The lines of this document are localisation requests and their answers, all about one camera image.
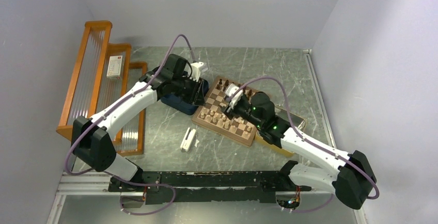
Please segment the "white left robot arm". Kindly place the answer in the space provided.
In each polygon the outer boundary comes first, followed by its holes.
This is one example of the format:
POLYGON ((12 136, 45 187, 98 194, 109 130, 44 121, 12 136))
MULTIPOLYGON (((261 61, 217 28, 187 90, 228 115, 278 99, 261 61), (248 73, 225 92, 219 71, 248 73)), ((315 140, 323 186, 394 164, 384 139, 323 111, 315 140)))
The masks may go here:
POLYGON ((113 104, 89 118, 76 118, 69 154, 97 172, 118 177, 128 190, 138 190, 143 170, 116 152, 113 139, 130 120, 166 95, 173 94, 190 105, 204 105, 205 81, 200 76, 205 70, 203 62, 189 63, 179 55, 168 55, 113 104))

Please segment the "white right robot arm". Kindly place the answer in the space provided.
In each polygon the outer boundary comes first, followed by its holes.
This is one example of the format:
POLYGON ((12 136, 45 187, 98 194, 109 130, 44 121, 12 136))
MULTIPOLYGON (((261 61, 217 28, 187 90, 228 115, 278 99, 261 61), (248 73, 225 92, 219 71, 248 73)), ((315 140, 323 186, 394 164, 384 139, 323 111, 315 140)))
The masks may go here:
POLYGON ((264 92, 252 98, 239 93, 221 108, 229 118, 242 118, 253 124, 267 143, 297 153, 317 167, 291 162, 279 175, 285 190, 295 186, 309 186, 332 193, 344 205, 359 210, 371 197, 376 176, 366 155, 330 147, 296 129, 288 120, 278 116, 275 105, 264 92))

